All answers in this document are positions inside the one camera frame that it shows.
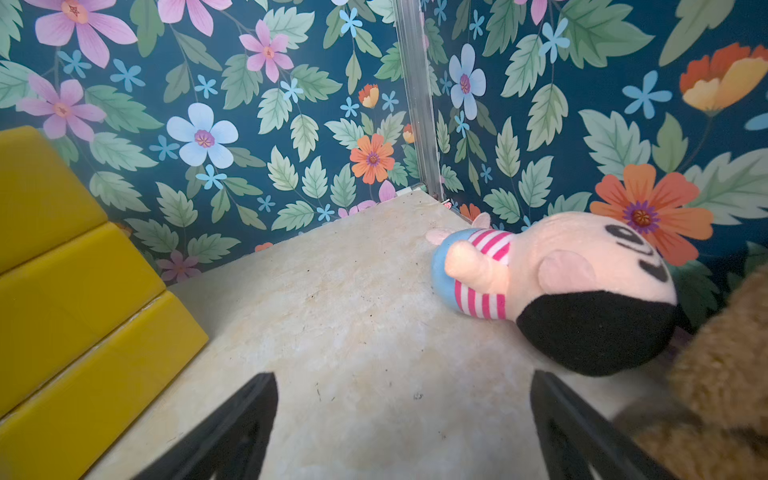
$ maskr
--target orange flower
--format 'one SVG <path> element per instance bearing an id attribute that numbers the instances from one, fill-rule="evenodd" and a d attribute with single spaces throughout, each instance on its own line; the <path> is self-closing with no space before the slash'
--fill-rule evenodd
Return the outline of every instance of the orange flower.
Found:
<path id="1" fill-rule="evenodd" d="M 402 138 L 407 144 L 412 144 L 416 140 L 413 137 L 413 127 L 411 127 L 411 124 L 407 124 L 406 127 L 402 129 Z"/>
<path id="2" fill-rule="evenodd" d="M 357 94 L 363 107 L 374 108 L 379 101 L 379 86 L 368 84 Z"/>
<path id="3" fill-rule="evenodd" d="M 357 148 L 349 154 L 349 159 L 355 163 L 352 172 L 355 177 L 362 177 L 364 184 L 373 185 L 374 177 L 376 181 L 383 182 L 389 176 L 387 170 L 395 167 L 395 159 L 390 157 L 393 153 L 395 149 L 392 144 L 384 143 L 381 135 L 373 135 L 373 142 L 365 135 L 357 141 Z"/>
<path id="4" fill-rule="evenodd" d="M 749 47 L 734 43 L 688 64 L 680 76 L 683 100 L 714 116 L 746 97 L 768 73 L 768 50 L 762 45 L 750 55 Z"/>
<path id="5" fill-rule="evenodd" d="M 681 208 L 699 196 L 699 187 L 682 174 L 667 174 L 656 183 L 656 169 L 649 164 L 627 165 L 624 185 L 614 175 L 606 175 L 594 191 L 603 202 L 592 202 L 593 214 L 612 217 L 626 223 L 661 256 L 674 266 L 683 266 L 699 257 L 681 235 L 706 240 L 712 237 L 714 215 L 705 208 Z"/>

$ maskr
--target brown plush toy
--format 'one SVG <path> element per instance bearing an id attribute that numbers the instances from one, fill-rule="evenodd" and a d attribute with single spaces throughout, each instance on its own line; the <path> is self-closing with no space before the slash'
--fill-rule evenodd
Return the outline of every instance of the brown plush toy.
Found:
<path id="1" fill-rule="evenodd" d="M 669 375 L 698 416 L 665 422 L 637 444 L 680 480 L 768 479 L 768 265 L 747 277 Z"/>

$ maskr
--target light blue flower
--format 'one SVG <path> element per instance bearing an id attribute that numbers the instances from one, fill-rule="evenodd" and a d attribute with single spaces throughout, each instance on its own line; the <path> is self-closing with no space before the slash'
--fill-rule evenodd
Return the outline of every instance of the light blue flower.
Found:
<path id="1" fill-rule="evenodd" d="M 447 17 L 445 16 L 445 6 L 448 4 L 448 0 L 437 0 L 437 8 L 435 8 L 435 16 L 437 16 L 437 26 L 440 26 Z"/>
<path id="2" fill-rule="evenodd" d="M 643 105 L 643 113 L 645 117 L 650 119 L 656 114 L 654 104 L 651 101 L 669 101 L 672 99 L 672 92 L 669 90 L 651 91 L 656 86 L 656 81 L 659 79 L 659 74 L 655 70 L 651 70 L 643 77 L 643 90 L 640 88 L 628 85 L 621 89 L 621 93 L 627 95 L 629 98 L 636 98 L 627 108 L 624 109 L 625 114 L 633 114 Z"/>
<path id="3" fill-rule="evenodd" d="M 80 53 L 79 50 L 72 52 L 72 58 L 69 58 L 69 55 L 60 50 L 58 52 L 58 57 L 61 60 L 67 62 L 67 64 L 64 66 L 64 73 L 67 75 L 71 74 L 74 70 L 78 73 L 78 77 L 85 78 L 85 72 L 83 71 L 83 68 L 88 70 L 93 66 L 86 61 L 80 61 L 80 59 L 83 58 L 83 54 Z"/>
<path id="4" fill-rule="evenodd" d="M 360 20 L 355 20 L 355 17 L 357 16 L 357 8 L 352 9 L 352 14 L 347 15 L 344 10 L 339 10 L 339 17 L 345 22 L 344 25 L 341 26 L 341 35 L 344 35 L 347 30 L 352 32 L 352 38 L 355 38 L 357 36 L 357 28 L 355 27 L 362 27 L 362 22 Z"/>
<path id="5" fill-rule="evenodd" d="M 195 85 L 194 90 L 202 91 L 205 98 L 208 98 L 209 94 L 215 95 L 219 93 L 216 89 L 214 89 L 214 85 L 216 84 L 214 79 L 211 78 L 209 81 L 205 81 L 205 77 L 203 75 L 198 75 L 197 81 L 199 81 L 201 84 Z"/>
<path id="6" fill-rule="evenodd" d="M 386 110 L 388 108 L 389 111 L 395 111 L 395 105 L 400 103 L 400 100 L 395 100 L 394 90 L 392 90 L 392 93 L 389 95 L 382 94 L 382 99 L 384 100 L 384 106 L 382 107 L 382 110 Z"/>
<path id="7" fill-rule="evenodd" d="M 271 207 L 274 207 L 276 205 L 273 201 L 271 201 L 272 195 L 267 195 L 266 198 L 258 197 L 256 200 L 261 204 L 261 207 L 259 207 L 259 212 L 262 210 L 266 210 L 267 213 L 269 213 L 270 211 L 272 211 Z"/>
<path id="8" fill-rule="evenodd" d="M 159 151 L 160 156 L 158 160 L 163 161 L 165 160 L 165 156 L 173 158 L 176 160 L 179 158 L 178 155 L 176 155 L 173 151 L 179 149 L 179 144 L 167 144 L 168 140 L 165 138 L 165 135 L 158 135 L 157 136 L 157 142 L 159 145 L 150 145 L 149 149 L 152 151 Z"/>
<path id="9" fill-rule="evenodd" d="M 353 104 L 352 98 L 347 97 L 346 98 L 346 105 L 342 105 L 341 109 L 344 110 L 346 113 L 344 114 L 345 118 L 349 118 L 350 115 L 353 117 L 357 116 L 357 109 L 360 108 L 360 104 Z"/>
<path id="10" fill-rule="evenodd" d="M 330 222 L 331 215 L 333 215 L 335 211 L 331 210 L 331 204 L 326 204 L 325 208 L 317 207 L 317 213 L 320 214 L 320 216 L 317 217 L 318 221 L 322 221 L 323 219 L 325 219 L 326 222 Z"/>
<path id="11" fill-rule="evenodd" d="M 491 177 L 491 168 L 485 164 L 482 165 L 482 173 L 480 176 L 483 178 L 483 180 L 485 180 L 486 183 L 488 183 L 489 180 L 493 180 L 493 177 Z"/>
<path id="12" fill-rule="evenodd" d="M 482 37 L 482 22 L 485 22 L 485 15 L 478 18 L 478 11 L 475 10 L 475 21 L 469 24 L 469 31 L 472 32 L 472 40 L 475 40 L 478 35 Z"/>
<path id="13" fill-rule="evenodd" d="M 210 190 L 210 188 L 213 185 L 216 185 L 216 188 L 218 188 L 219 190 L 224 188 L 224 185 L 222 185 L 221 182 L 219 182 L 219 180 L 226 179 L 227 178 L 227 174 L 214 174 L 215 173 L 214 172 L 214 166 L 210 165 L 210 164 L 205 166 L 205 171 L 207 172 L 207 174 L 197 174 L 197 175 L 195 175 L 195 178 L 197 178 L 198 180 L 202 180 L 202 181 L 206 182 L 205 186 L 203 186 L 204 189 Z"/>
<path id="14" fill-rule="evenodd" d="M 134 90 L 134 84 L 143 87 L 146 84 L 143 80 L 139 80 L 136 78 L 136 75 L 141 73 L 141 67 L 138 65 L 134 65 L 133 67 L 126 70 L 125 63 L 123 63 L 122 60 L 119 58 L 115 58 L 112 61 L 112 64 L 116 67 L 117 70 L 119 70 L 122 73 L 113 73 L 109 76 L 109 79 L 115 83 L 122 81 L 123 86 L 125 87 L 125 91 L 128 93 L 132 92 Z"/>
<path id="15" fill-rule="evenodd" d="M 298 88 L 296 84 L 298 84 L 298 80 L 295 78 L 291 78 L 290 85 L 288 85 L 288 82 L 281 81 L 280 87 L 283 87 L 286 89 L 286 93 L 283 94 L 283 100 L 288 100 L 289 98 L 293 98 L 293 103 L 299 103 L 299 98 L 296 96 L 296 94 L 302 94 L 304 93 L 303 88 Z"/>
<path id="16" fill-rule="evenodd" d="M 560 20 L 560 23 L 558 23 L 558 29 L 555 30 L 554 33 L 552 33 L 552 25 L 549 25 L 549 22 L 545 23 L 543 29 L 541 30 L 541 33 L 544 34 L 546 38 L 548 38 L 548 41 L 544 42 L 538 54 L 543 57 L 547 54 L 547 52 L 549 52 L 549 63 L 554 63 L 554 61 L 558 59 L 558 47 L 568 48 L 571 46 L 570 38 L 560 36 L 563 35 L 565 27 L 567 26 L 568 19 L 563 18 Z"/>

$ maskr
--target yellow foam block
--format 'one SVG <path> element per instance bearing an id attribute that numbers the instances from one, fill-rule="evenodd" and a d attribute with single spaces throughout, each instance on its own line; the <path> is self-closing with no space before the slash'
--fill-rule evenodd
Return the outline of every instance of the yellow foam block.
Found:
<path id="1" fill-rule="evenodd" d="M 32 127 L 0 131 L 0 273 L 100 223 L 107 215 Z"/>
<path id="2" fill-rule="evenodd" d="M 207 338 L 163 292 L 0 420 L 0 478 L 79 478 Z"/>
<path id="3" fill-rule="evenodd" d="M 164 289 L 112 223 L 0 275 L 0 416 Z"/>

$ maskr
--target stuffed animal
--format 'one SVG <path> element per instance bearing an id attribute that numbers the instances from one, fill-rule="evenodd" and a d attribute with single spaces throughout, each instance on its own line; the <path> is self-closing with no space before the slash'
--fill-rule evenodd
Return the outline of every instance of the stuffed animal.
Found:
<path id="1" fill-rule="evenodd" d="M 609 217 L 565 212 L 514 234 L 472 228 L 430 230 L 439 245 L 432 285 L 451 308 L 509 319 L 568 369 L 606 376 L 639 366 L 668 343 L 677 295 L 646 240 Z"/>

